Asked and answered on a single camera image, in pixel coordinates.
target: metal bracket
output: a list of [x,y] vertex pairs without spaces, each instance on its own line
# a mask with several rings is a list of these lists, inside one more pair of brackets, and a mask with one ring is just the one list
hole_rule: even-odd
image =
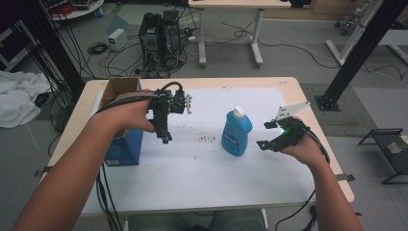
[[293,104],[289,105],[286,107],[279,107],[278,113],[276,114],[275,120],[281,120],[283,118],[287,118],[290,116],[293,116],[293,114],[299,112],[300,110],[306,108],[308,105],[310,105],[309,101],[306,101],[304,103],[299,103],[299,104]]
[[356,178],[354,178],[354,176],[352,174],[347,175],[345,173],[336,175],[336,178],[337,178],[337,181],[346,180],[347,182],[350,182],[350,181],[353,181],[353,180],[356,179]]

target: electronic equipment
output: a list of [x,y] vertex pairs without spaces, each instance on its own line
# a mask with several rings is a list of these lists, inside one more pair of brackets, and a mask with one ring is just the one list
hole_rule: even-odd
[[123,29],[117,29],[110,36],[108,36],[109,44],[114,51],[119,51],[127,43],[127,36]]
[[275,119],[264,123],[264,125],[267,129],[280,126],[283,133],[272,141],[257,141],[261,150],[281,151],[286,147],[297,145],[306,133],[310,133],[310,127],[307,127],[299,118],[292,117],[293,114],[308,105],[310,102],[306,101],[305,103],[279,107]]
[[162,24],[165,32],[166,46],[174,54],[180,55],[182,49],[178,11],[164,11]]
[[[171,94],[171,90],[167,89],[172,85],[177,85],[179,87],[174,96]],[[163,143],[172,141],[172,137],[168,132],[167,116],[170,113],[183,114],[185,108],[187,109],[187,113],[191,114],[192,97],[189,94],[185,95],[183,86],[178,82],[170,82],[161,89],[155,90],[153,93],[116,99],[107,106],[99,109],[96,113],[98,114],[119,105],[134,103],[146,99],[151,99],[148,110],[153,110],[153,118],[149,119],[149,121],[154,125],[157,138],[162,139]]]
[[183,88],[179,85],[174,96],[171,90],[156,90],[154,94],[157,97],[153,98],[149,105],[149,110],[153,110],[153,119],[150,122],[154,125],[157,138],[162,139],[163,143],[172,141],[172,137],[167,128],[167,115],[170,113],[182,114],[187,108],[187,113],[191,114],[191,97],[189,94],[185,95]]
[[165,62],[166,41],[163,33],[162,16],[146,13],[139,30],[143,55],[143,78],[157,77],[155,68]]

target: cardboard box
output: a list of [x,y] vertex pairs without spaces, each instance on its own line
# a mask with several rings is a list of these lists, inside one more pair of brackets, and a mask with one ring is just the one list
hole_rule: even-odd
[[[140,90],[138,78],[113,78],[103,92],[99,108],[103,108],[120,94]],[[105,156],[109,167],[137,166],[139,164],[143,131],[125,130],[115,135]]]

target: white bottle cap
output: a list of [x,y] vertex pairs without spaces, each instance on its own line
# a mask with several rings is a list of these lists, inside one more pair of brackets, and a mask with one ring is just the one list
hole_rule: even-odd
[[245,111],[240,106],[235,106],[234,109],[234,117],[235,118],[243,118],[245,116]]

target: small black device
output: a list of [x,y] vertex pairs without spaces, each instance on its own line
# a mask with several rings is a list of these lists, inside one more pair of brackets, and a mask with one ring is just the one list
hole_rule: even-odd
[[274,152],[281,151],[282,149],[297,145],[303,136],[310,130],[302,120],[295,117],[286,117],[281,120],[272,120],[271,122],[264,123],[267,129],[277,128],[278,125],[282,128],[283,133],[279,137],[272,141],[257,141],[261,150],[270,149]]
[[174,94],[171,90],[156,90],[157,97],[153,98],[149,105],[149,110],[153,110],[153,119],[149,119],[154,125],[157,138],[162,139],[163,143],[172,141],[172,137],[167,128],[167,115],[170,113],[182,114],[187,108],[190,114],[191,97],[185,95],[180,88]]
[[[171,90],[167,89],[172,85],[177,85],[179,87],[174,96],[172,95]],[[153,118],[149,119],[149,121],[154,125],[154,131],[157,138],[162,139],[164,144],[172,141],[172,137],[168,132],[167,127],[168,114],[183,114],[185,108],[187,109],[187,113],[191,114],[191,96],[189,94],[185,95],[183,86],[178,82],[170,82],[164,85],[161,89],[155,90],[153,93],[116,99],[107,106],[99,109],[96,113],[98,114],[119,105],[139,102],[146,99],[151,99],[148,110],[153,111]]]

